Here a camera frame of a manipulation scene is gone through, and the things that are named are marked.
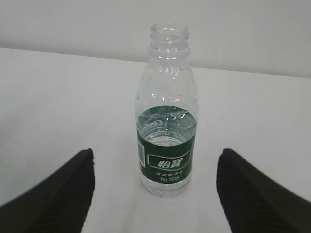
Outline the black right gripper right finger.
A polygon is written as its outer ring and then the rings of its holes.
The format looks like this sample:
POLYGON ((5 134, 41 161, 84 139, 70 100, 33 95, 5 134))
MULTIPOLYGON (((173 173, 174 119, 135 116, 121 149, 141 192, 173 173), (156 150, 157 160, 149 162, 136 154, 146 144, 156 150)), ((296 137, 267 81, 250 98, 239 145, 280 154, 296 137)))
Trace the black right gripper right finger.
POLYGON ((217 193, 233 233, 309 233, 311 203, 232 149, 219 156, 217 193))

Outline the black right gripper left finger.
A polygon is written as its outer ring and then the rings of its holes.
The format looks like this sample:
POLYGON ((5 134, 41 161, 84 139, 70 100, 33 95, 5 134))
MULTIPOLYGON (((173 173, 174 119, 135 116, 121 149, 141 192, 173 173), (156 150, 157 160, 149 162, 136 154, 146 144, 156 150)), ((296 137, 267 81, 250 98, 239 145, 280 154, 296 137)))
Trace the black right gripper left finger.
POLYGON ((30 190, 0 207, 2 233, 80 233, 94 193, 92 149, 78 152, 30 190))

